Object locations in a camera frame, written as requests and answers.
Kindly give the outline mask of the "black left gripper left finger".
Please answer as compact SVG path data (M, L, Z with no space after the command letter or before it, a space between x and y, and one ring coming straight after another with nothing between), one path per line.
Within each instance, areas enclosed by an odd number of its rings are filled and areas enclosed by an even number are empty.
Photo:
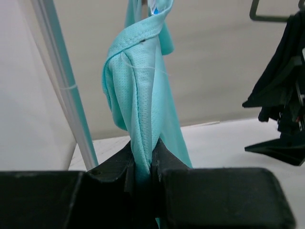
M134 159L130 144L84 171L0 174L3 229L130 229Z

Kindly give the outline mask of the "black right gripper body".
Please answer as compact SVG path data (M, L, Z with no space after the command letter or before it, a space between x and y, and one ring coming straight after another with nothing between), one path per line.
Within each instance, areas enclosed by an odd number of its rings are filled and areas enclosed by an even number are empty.
M285 89L283 110L278 119L281 138L288 138L305 130L305 50L292 56L277 74Z

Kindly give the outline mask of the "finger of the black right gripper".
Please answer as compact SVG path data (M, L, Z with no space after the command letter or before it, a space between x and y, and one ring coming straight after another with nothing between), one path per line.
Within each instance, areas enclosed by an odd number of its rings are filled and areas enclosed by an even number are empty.
M278 139L246 146L245 151L258 153L280 160L293 166L305 162L305 133L283 135Z

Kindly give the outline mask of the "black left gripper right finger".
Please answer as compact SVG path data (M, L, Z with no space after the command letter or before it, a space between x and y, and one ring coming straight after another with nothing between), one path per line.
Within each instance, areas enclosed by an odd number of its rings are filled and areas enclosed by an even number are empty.
M278 179L265 168L189 168L158 140L152 181L163 229L296 228Z

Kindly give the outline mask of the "teal t shirt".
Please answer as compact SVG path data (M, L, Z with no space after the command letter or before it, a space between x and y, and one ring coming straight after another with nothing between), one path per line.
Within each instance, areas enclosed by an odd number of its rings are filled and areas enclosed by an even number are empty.
M174 45L165 19L171 0L131 0L124 29L112 42L102 88L117 127L129 133L138 190L135 229L156 229L152 215L151 164L158 140L187 166L191 160L181 132L164 56Z

